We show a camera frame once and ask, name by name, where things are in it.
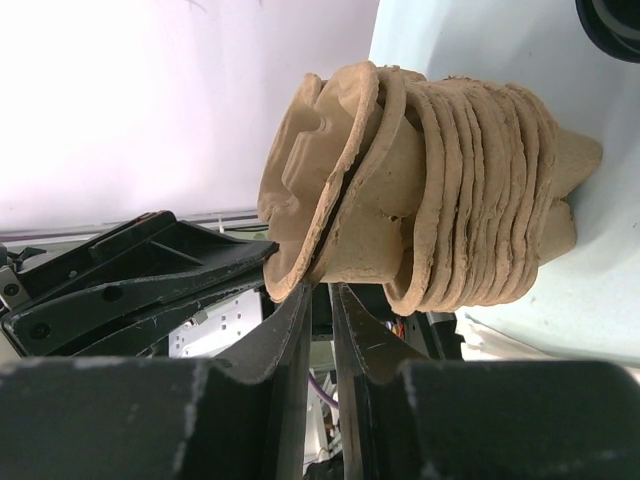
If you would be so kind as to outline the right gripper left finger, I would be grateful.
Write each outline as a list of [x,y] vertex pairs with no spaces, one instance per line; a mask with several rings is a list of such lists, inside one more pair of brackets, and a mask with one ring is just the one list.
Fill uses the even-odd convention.
[[5,479],[298,479],[312,289],[213,358],[33,358],[1,369]]

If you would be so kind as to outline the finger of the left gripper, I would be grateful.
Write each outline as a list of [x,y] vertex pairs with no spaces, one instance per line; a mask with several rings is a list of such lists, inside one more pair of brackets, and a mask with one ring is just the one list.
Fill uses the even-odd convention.
[[260,266],[277,250],[179,220],[170,211],[144,214],[62,253],[27,247],[9,254],[9,298],[49,300],[110,282],[212,270],[214,277]]
[[110,282],[7,314],[2,327],[22,357],[136,356],[262,283],[260,261]]

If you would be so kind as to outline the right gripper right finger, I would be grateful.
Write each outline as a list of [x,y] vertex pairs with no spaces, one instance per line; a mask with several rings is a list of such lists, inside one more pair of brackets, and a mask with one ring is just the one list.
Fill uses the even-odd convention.
[[639,386],[593,361],[431,360],[330,289],[349,479],[635,479]]

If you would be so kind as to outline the single brown pulp carrier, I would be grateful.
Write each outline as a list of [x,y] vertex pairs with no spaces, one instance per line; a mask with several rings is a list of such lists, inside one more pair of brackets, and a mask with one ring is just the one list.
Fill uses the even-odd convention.
[[425,138],[407,111],[424,75],[370,61],[324,80],[306,74],[263,171],[258,214],[279,249],[265,263],[271,299],[302,280],[386,284],[404,255],[403,221],[425,182]]

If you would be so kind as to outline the brown pulp cup carrier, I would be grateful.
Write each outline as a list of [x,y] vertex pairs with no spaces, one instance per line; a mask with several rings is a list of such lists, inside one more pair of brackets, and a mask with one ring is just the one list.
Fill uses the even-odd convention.
[[603,149],[513,83],[382,71],[391,160],[409,181],[402,254],[384,291],[401,315],[511,303],[577,232],[568,195]]

